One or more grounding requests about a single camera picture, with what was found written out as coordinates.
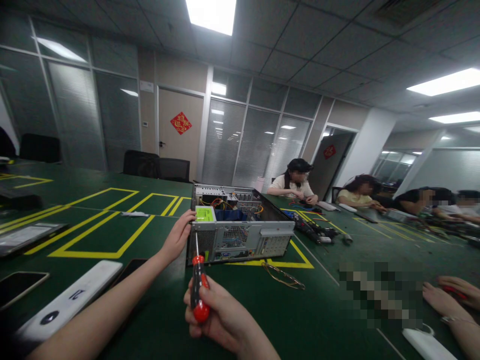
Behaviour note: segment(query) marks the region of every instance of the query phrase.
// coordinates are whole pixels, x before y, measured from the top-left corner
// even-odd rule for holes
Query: yellow shirt
[[[368,195],[357,195],[353,192],[343,189],[338,193],[338,196],[336,197],[337,204],[339,202],[339,197],[341,196],[346,197],[346,199],[348,201],[351,201],[352,203],[366,204],[372,201],[372,198]]]

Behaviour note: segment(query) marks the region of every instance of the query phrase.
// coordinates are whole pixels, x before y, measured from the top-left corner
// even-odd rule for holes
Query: black smartphone
[[[113,284],[110,286],[110,288],[113,288],[115,285],[123,281],[126,277],[128,277],[130,274],[132,274],[135,270],[137,270],[139,267],[141,267],[143,264],[147,262],[148,259],[132,259],[127,266],[123,269],[123,271],[118,275],[116,280],[113,282]]]
[[[0,310],[28,294],[50,276],[48,272],[18,271],[0,280]]]

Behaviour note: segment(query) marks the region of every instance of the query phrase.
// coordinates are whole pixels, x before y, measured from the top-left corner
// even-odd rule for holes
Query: hand
[[[311,195],[305,199],[307,204],[316,205],[319,201],[319,197],[317,195]]]
[[[247,309],[227,290],[210,276],[207,276],[207,279],[210,290],[205,286],[200,287],[201,299],[210,306],[210,315],[206,322],[199,324],[190,308],[193,279],[190,280],[188,290],[183,297],[183,302],[186,304],[185,320],[189,324],[190,336],[192,338],[208,336],[225,349],[237,354],[243,346],[242,343],[249,329],[253,327],[252,324],[257,323]]]
[[[473,286],[471,283],[466,282],[458,277],[453,276],[439,276],[438,284],[441,286],[449,286],[457,289],[464,294],[467,298],[461,300],[461,302],[469,307],[480,310],[480,289]]]
[[[192,228],[189,222],[196,219],[195,214],[195,211],[187,210],[182,216],[180,216],[175,225],[171,228],[170,234],[168,234],[165,243],[161,247],[160,252],[164,254],[170,262],[178,258],[184,249]]]
[[[423,298],[442,316],[470,318],[470,314],[450,295],[428,282],[423,283]]]

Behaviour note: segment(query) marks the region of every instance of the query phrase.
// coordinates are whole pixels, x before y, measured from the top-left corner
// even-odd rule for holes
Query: glass wall
[[[0,14],[0,92],[18,138],[59,138],[63,163],[121,172],[141,150],[137,47]]]
[[[253,187],[303,151],[321,96],[215,69],[202,182]]]

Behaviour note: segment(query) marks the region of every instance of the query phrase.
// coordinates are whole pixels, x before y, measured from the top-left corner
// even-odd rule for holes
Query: red screwdriver handle
[[[199,323],[207,321],[210,314],[210,306],[205,304],[200,298],[200,287],[204,286],[210,289],[207,275],[204,268],[204,257],[201,255],[193,258],[193,285],[191,287],[190,307],[193,310],[193,316]]]

